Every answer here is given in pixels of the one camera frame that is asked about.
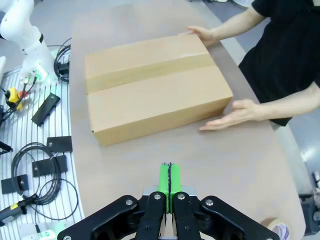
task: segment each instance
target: floor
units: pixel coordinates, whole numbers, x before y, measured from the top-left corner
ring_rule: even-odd
[[[31,23],[40,29],[48,45],[56,45],[63,43],[71,36],[73,20],[78,16],[97,7],[107,8],[127,4],[132,0],[44,0],[43,2],[36,0],[35,2],[36,6],[30,19]],[[215,16],[207,12],[203,14],[212,28],[231,16],[244,11],[243,8],[232,3],[231,0],[226,3],[206,3],[209,8],[199,7],[202,4],[200,0],[193,0],[191,4],[201,11],[210,12],[211,10],[215,14]],[[245,53],[258,42],[266,24],[268,24],[268,20],[245,34],[222,41],[237,64],[241,62]],[[15,45],[2,39],[0,39],[0,56],[7,57],[5,71],[19,66],[23,60],[22,53]],[[320,109],[317,109],[310,114],[295,117],[288,127],[276,131],[279,142],[283,145],[283,150],[287,155],[299,193],[310,191],[311,183],[313,183],[313,181],[310,181],[311,173],[320,170],[320,149],[316,147],[316,144],[320,144],[320,125],[317,121],[319,117]]]

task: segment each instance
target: table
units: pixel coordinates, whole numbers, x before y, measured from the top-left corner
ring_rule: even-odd
[[[78,188],[88,216],[122,195],[139,198],[159,181],[160,164],[181,165],[181,182],[199,199],[215,195],[261,222],[281,218],[300,240],[305,222],[285,156],[268,121],[199,133],[205,121],[108,147],[91,132],[84,55],[99,49],[173,36],[189,25],[206,26],[185,0],[135,1],[81,16],[74,24],[70,57],[70,117]],[[257,101],[222,44],[209,48],[234,99]]]

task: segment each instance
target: metal grid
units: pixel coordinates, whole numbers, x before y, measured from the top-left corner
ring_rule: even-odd
[[[8,89],[10,87],[16,87],[18,91],[21,91],[23,84],[18,80],[18,73],[20,68],[16,68],[11,72],[7,72],[3,76],[2,87]],[[36,113],[38,108],[44,102],[46,97],[53,93],[61,98],[56,108],[52,111],[50,116],[45,120],[41,127],[38,127],[31,121],[32,116]],[[4,94],[0,96],[0,104],[7,109],[6,99]],[[23,101],[23,109],[19,112],[15,112],[12,116],[6,120],[0,128],[0,141],[10,145],[13,148],[13,152],[6,153],[0,156],[0,179],[8,179],[11,177],[11,163],[15,154],[26,144],[31,142],[39,142],[47,144],[47,137],[61,137],[71,136],[70,126],[70,111],[69,111],[69,85],[65,82],[53,82],[51,84],[34,86],[31,93]],[[40,161],[48,158],[45,153],[37,150],[31,152],[36,161]],[[73,153],[64,153],[67,159],[68,172],[62,173],[61,177],[70,181],[78,190],[76,169]],[[51,180],[51,175],[33,177],[32,175],[32,160],[27,154],[22,158],[18,170],[18,175],[27,174],[29,191],[26,191],[27,196],[32,195],[38,186],[42,187],[47,181]],[[79,196],[79,207],[73,216],[69,217],[67,221],[73,224],[83,219],[83,209]],[[0,195],[0,209],[4,209],[12,204],[17,203],[22,198],[17,193],[2,194]],[[76,204],[76,193],[72,186],[62,181],[61,191],[58,197],[52,203],[39,206],[38,210],[51,218],[64,218],[68,216],[74,209]],[[9,222],[5,226],[0,228],[1,237],[3,240],[19,240],[24,236],[19,236],[19,225],[31,224],[35,222],[35,212],[30,207],[27,208],[27,214],[19,216],[16,220]],[[39,214],[36,215],[38,223],[49,223],[52,220],[45,218]]]

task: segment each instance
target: tape strip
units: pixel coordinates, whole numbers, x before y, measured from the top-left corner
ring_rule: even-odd
[[[291,228],[283,220],[271,218],[269,221],[264,221],[263,225],[276,233],[280,240],[290,240]]]

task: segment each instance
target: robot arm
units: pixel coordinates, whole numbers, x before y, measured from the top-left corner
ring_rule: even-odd
[[[6,13],[0,25],[0,34],[4,39],[14,42],[25,55],[19,74],[22,79],[36,72],[37,68],[41,69],[38,74],[45,75],[43,78],[55,76],[54,58],[44,36],[30,22],[34,6],[34,0],[0,1],[0,11]]]

